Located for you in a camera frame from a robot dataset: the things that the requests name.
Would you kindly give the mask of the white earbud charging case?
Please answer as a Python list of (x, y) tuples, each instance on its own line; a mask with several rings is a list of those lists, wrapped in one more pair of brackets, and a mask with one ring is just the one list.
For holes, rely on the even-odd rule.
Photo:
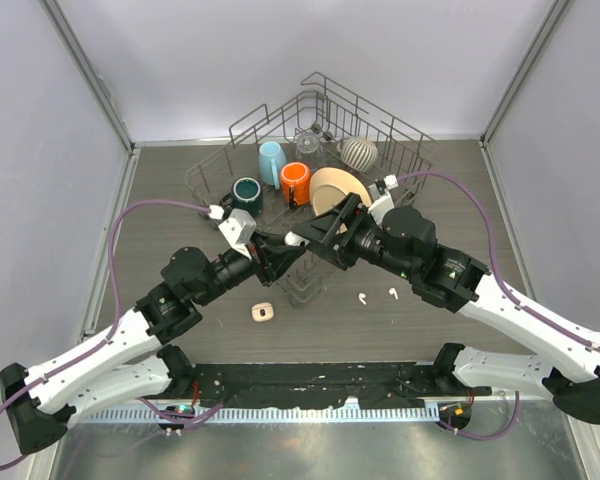
[(304, 238), (292, 231), (289, 231), (284, 236), (284, 242), (287, 246), (292, 246), (292, 247), (306, 247), (309, 243), (309, 241), (306, 238)]

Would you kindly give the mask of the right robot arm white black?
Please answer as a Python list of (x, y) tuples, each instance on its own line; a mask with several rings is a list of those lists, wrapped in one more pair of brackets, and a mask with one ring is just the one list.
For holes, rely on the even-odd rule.
[(291, 246), (346, 270), (358, 260), (406, 280), (422, 301), (480, 321), (529, 349), (527, 355), (445, 345), (431, 380), (445, 395), (493, 387), (549, 399), (563, 413), (600, 425), (600, 332), (578, 325), (516, 291), (474, 257), (438, 243), (432, 221), (411, 206), (382, 219), (347, 195), (331, 210), (295, 225)]

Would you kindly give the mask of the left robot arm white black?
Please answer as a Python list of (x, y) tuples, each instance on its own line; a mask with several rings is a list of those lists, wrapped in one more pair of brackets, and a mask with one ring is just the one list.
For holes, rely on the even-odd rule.
[(108, 329), (42, 364), (13, 363), (0, 372), (6, 413), (21, 454), (58, 441), (78, 413), (73, 398), (104, 373), (160, 349), (202, 319), (199, 307), (255, 276), (268, 286), (302, 256), (307, 240), (256, 232), (245, 252), (228, 249), (209, 260), (197, 247), (176, 251), (162, 282)]

